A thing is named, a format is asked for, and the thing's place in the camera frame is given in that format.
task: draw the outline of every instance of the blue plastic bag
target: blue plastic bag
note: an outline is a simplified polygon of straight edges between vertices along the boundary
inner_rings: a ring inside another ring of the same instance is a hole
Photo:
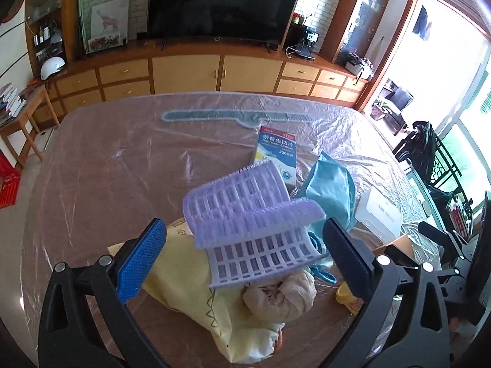
[[[325,152],[321,152],[295,197],[306,197],[316,201],[327,218],[337,219],[346,231],[352,230],[356,224],[354,218],[356,194],[353,178],[344,166]],[[323,225],[324,221],[319,221],[311,224],[307,230],[322,239]]]

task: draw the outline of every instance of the brown tablecloth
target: brown tablecloth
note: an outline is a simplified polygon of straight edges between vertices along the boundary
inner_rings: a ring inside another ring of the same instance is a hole
[[[93,264],[107,247],[137,237],[153,217],[181,218],[189,190],[245,167],[257,130],[235,121],[166,123],[174,109],[254,109],[304,113],[307,123],[264,123],[296,134],[301,183],[324,150],[352,174],[358,197],[375,186],[405,221],[423,211],[388,146],[353,109],[300,99],[240,93],[152,95],[104,102],[70,113],[46,152],[25,226],[21,284],[37,344],[39,316],[53,266]],[[365,241],[373,248],[375,237]],[[334,300],[335,287],[316,282],[314,307],[283,330],[284,344],[263,367],[316,367],[351,322]],[[108,349],[117,353],[91,300]],[[223,367],[210,333],[141,291],[129,302],[137,322],[174,368]]]

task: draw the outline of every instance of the painting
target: painting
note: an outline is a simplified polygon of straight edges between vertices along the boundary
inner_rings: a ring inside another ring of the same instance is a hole
[[[112,0],[92,7],[89,52],[123,44],[128,37],[129,1]]]

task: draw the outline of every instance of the yellow fabric bag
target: yellow fabric bag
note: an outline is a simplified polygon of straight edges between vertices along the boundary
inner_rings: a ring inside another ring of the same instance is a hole
[[[122,243],[109,247],[115,255]],[[252,364],[271,356],[284,324],[266,323],[247,308],[243,286],[210,289],[205,250],[195,248],[186,220],[167,227],[167,241],[150,270],[143,289],[166,307],[183,312],[208,329],[227,360]]]

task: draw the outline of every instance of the yellow cup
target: yellow cup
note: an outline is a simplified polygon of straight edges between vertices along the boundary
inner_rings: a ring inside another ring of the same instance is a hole
[[[339,304],[344,304],[351,314],[354,314],[355,316],[363,306],[363,299],[353,296],[346,282],[343,282],[340,287],[338,287],[336,291],[336,301]]]

